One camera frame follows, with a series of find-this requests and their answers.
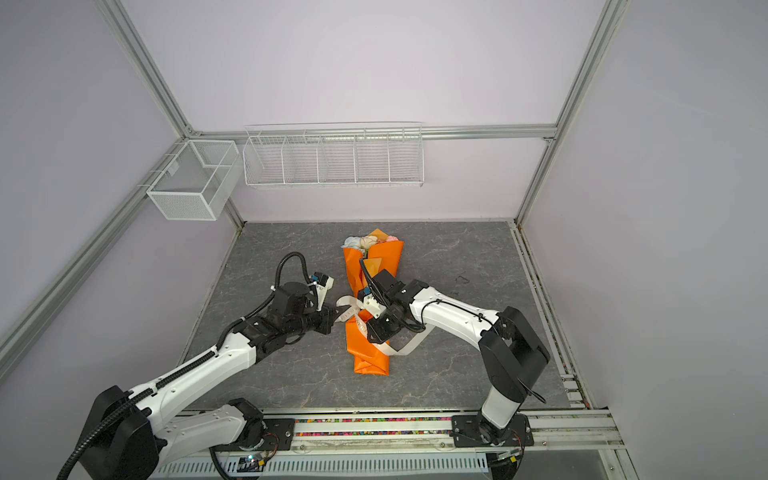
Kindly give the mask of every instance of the white mesh basket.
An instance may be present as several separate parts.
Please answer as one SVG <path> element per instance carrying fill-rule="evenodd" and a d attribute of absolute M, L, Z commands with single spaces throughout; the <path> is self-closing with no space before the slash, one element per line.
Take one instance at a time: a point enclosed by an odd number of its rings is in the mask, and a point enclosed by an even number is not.
<path fill-rule="evenodd" d="M 189 140 L 147 195 L 168 220 L 216 220 L 242 174 L 233 141 Z"/>
<path fill-rule="evenodd" d="M 422 185 L 421 127 L 259 131 L 243 146 L 255 188 Z"/>

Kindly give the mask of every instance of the lavender wall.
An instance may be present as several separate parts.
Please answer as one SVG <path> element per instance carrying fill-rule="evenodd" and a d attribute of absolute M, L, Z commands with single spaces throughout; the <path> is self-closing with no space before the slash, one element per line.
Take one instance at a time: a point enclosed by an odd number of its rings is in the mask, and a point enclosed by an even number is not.
<path fill-rule="evenodd" d="M 0 65 L 1 332 L 175 136 L 89 0 L 0 3 Z M 176 365 L 232 238 L 146 204 L 0 385 L 1 477 L 54 478 L 100 391 Z"/>
<path fill-rule="evenodd" d="M 0 332 L 175 141 L 93 2 L 0 4 Z"/>
<path fill-rule="evenodd" d="M 96 395 L 176 366 L 232 236 L 226 217 L 173 222 L 147 203 L 0 386 L 4 478 L 54 478 Z"/>
<path fill-rule="evenodd" d="M 553 124 L 604 0 L 124 3 L 192 125 L 243 131 Z M 240 185 L 233 201 L 248 221 L 513 217 L 542 149 L 540 139 L 430 141 L 421 189 Z"/>
<path fill-rule="evenodd" d="M 640 478 L 763 478 L 768 4 L 635 0 L 525 223 Z"/>

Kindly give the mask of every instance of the aluminum frame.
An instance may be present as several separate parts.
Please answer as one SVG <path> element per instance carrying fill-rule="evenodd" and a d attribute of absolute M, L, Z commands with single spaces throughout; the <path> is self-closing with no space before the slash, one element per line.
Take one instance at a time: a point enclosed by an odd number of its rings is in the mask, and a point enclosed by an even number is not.
<path fill-rule="evenodd" d="M 611 43 L 611 39 L 613 38 L 616 29 L 618 28 L 619 23 L 621 23 L 624 13 L 627 11 L 629 1 L 630 0 L 607 0 L 605 2 L 603 12 L 598 21 L 598 26 L 595 28 L 594 34 L 592 34 L 592 39 L 589 42 L 587 53 L 584 56 L 584 60 L 581 62 L 581 67 L 579 67 L 578 73 L 576 74 L 576 79 L 571 86 L 571 90 L 568 92 L 568 96 L 563 104 L 563 109 L 558 116 L 557 132 L 555 132 L 551 138 L 545 139 L 548 142 L 547 148 L 541 156 L 536 172 L 531 179 L 530 185 L 528 185 L 528 190 L 525 192 L 525 197 L 520 205 L 520 210 L 518 210 L 518 214 L 515 217 L 515 221 L 517 221 L 518 224 L 524 224 L 525 218 L 531 211 L 531 206 L 538 196 L 538 192 L 541 189 L 541 185 L 544 183 L 544 179 L 547 176 L 547 172 L 549 172 L 560 144 L 576 117 L 581 101 L 584 100 L 584 96 L 587 94 L 587 89 L 592 82 L 594 73 L 598 70 L 608 45 Z"/>
<path fill-rule="evenodd" d="M 528 239 L 523 229 L 514 221 L 508 222 L 512 239 L 518 251 L 525 276 L 528 278 L 528 287 L 534 297 L 541 324 L 547 334 L 552 355 L 557 362 L 560 377 L 568 390 L 568 400 L 575 409 L 590 408 L 592 398 L 589 390 L 581 378 L 581 372 L 574 360 L 573 350 L 568 343 L 562 323 L 557 317 L 552 300 L 547 292 L 544 282 L 541 280 L 538 265 L 533 257 Z"/>
<path fill-rule="evenodd" d="M 325 472 L 334 472 L 336 465 L 344 472 L 344 465 L 349 458 L 365 458 L 369 462 L 392 458 L 394 455 L 416 455 L 423 458 L 449 458 L 451 455 L 484 455 L 487 452 L 509 452 L 514 446 L 456 448 L 453 443 L 451 422 L 444 420 L 454 414 L 471 415 L 475 412 L 462 410 L 437 409 L 301 409 L 300 413 L 286 409 L 263 409 L 265 418 L 285 418 L 289 416 L 298 422 L 293 429 L 291 449 L 280 451 L 277 457 L 287 465 L 298 465 L 304 460 L 328 460 L 330 466 Z M 196 415 L 199 410 L 181 412 L 180 415 Z M 526 451 L 549 450 L 595 450 L 600 454 L 601 462 L 610 480 L 637 480 L 626 445 L 608 410 L 528 410 L 524 411 L 531 425 L 534 445 Z M 317 420 L 335 420 L 318 422 Z M 233 450 L 219 452 L 218 458 L 227 464 L 230 473 L 234 473 L 237 459 L 247 453 Z M 207 452 L 199 452 L 172 462 L 158 469 L 152 478 L 165 478 L 165 474 L 188 476 L 189 472 L 199 472 L 205 477 L 212 472 Z M 188 467 L 194 463 L 201 466 Z M 368 476 L 387 475 L 386 468 L 381 472 L 367 472 Z"/>
<path fill-rule="evenodd" d="M 160 70 L 154 64 L 147 47 L 142 42 L 136 27 L 134 27 L 133 22 L 128 17 L 122 2 L 120 0 L 94 0 L 94 3 L 112 30 L 115 39 L 123 48 L 125 55 L 133 65 L 139 78 L 147 86 L 147 90 L 149 90 L 157 106 L 165 114 L 176 134 L 182 139 L 196 137 L 200 132 L 192 128 L 181 107 L 176 102 Z M 242 230 L 245 221 L 243 221 L 240 212 L 237 211 L 231 199 L 227 199 L 227 202 L 224 204 L 224 211 L 235 228 Z"/>
<path fill-rule="evenodd" d="M 149 185 L 171 162 L 182 145 L 184 142 L 179 139 L 166 151 L 144 177 L 141 185 L 133 189 L 94 236 L 59 272 L 48 288 L 0 337 L 0 383 L 8 378 L 11 371 L 21 362 L 24 355 L 77 292 L 80 285 L 117 242 L 120 235 L 133 223 L 142 207 L 149 201 L 147 196 Z"/>
<path fill-rule="evenodd" d="M 335 135 L 348 137 L 350 135 L 364 134 L 388 134 L 398 133 L 400 127 L 381 127 L 381 128 L 314 128 L 307 130 L 297 130 L 290 128 L 289 124 L 262 125 L 270 128 L 269 133 L 273 136 L 323 136 L 333 137 Z M 506 125 L 452 125 L 446 127 L 421 127 L 423 140 L 476 140 L 482 138 L 549 138 L 557 133 L 557 125 L 554 124 L 506 124 Z M 220 132 L 202 132 L 197 138 L 202 140 L 234 140 L 238 144 L 245 143 L 249 136 L 253 136 L 247 131 L 220 131 Z"/>

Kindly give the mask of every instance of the robotic arm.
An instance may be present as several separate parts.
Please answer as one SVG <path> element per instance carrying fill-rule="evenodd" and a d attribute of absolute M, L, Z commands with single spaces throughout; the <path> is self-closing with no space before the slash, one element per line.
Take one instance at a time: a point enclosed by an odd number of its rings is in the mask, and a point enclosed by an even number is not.
<path fill-rule="evenodd" d="M 510 421 L 549 363 L 549 351 L 517 309 L 482 309 L 443 295 L 420 280 L 407 285 L 383 270 L 372 279 L 364 298 L 374 318 L 368 321 L 368 340 L 384 343 L 403 327 L 437 326 L 474 346 L 482 355 L 491 392 L 478 418 L 461 431 L 464 446 L 504 445 Z"/>
<path fill-rule="evenodd" d="M 291 257 L 301 259 L 306 282 L 280 285 L 280 272 Z M 477 416 L 454 415 L 456 445 L 504 445 L 514 433 L 522 447 L 514 431 L 520 427 L 513 424 L 522 418 L 524 428 L 525 417 L 515 413 L 533 393 L 529 386 L 549 361 L 549 353 L 523 315 L 511 307 L 498 312 L 468 305 L 419 280 L 406 285 L 386 270 L 373 278 L 363 272 L 371 291 L 361 295 L 374 317 L 367 323 L 372 343 L 384 343 L 402 328 L 423 331 L 432 324 L 480 350 L 491 392 Z M 245 399 L 197 415 L 177 414 L 226 378 L 297 342 L 308 331 L 329 334 L 339 315 L 324 303 L 332 286 L 333 278 L 327 275 L 307 275 L 300 253 L 286 255 L 278 266 L 273 294 L 230 324 L 216 345 L 126 392 L 117 386 L 102 392 L 57 479 L 65 480 L 78 461 L 94 480 L 144 480 L 158 466 L 215 445 L 273 453 L 280 446 L 285 448 L 290 433 L 270 431 L 269 421 Z M 268 305 L 266 314 L 256 316 Z"/>

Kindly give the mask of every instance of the gray marble surface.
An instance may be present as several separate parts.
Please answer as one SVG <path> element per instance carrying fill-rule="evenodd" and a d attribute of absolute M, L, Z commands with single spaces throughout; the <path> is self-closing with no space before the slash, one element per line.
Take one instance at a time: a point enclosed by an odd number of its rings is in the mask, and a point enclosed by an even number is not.
<path fill-rule="evenodd" d="M 405 241 L 398 278 L 423 280 L 463 302 L 503 310 L 519 309 L 544 339 L 533 296 L 509 227 L 503 222 L 401 223 L 249 223 L 237 241 L 210 304 L 194 334 L 187 358 L 213 345 L 229 322 L 250 312 L 269 294 L 283 255 L 298 250 L 310 273 L 336 279 L 333 302 L 351 290 L 341 244 L 350 235 L 381 228 Z M 290 260 L 283 282 L 301 278 L 300 264 Z M 406 332 L 398 336 L 407 340 Z M 315 332 L 296 345 L 272 354 L 239 372 L 193 403 L 217 408 L 245 397 L 259 407 L 417 407 L 477 409 L 490 389 L 480 352 L 440 329 L 434 329 L 410 355 L 390 359 L 389 376 L 353 372 L 343 324 L 323 336 Z M 541 374 L 523 408 L 568 408 L 566 390 L 553 362 Z"/>

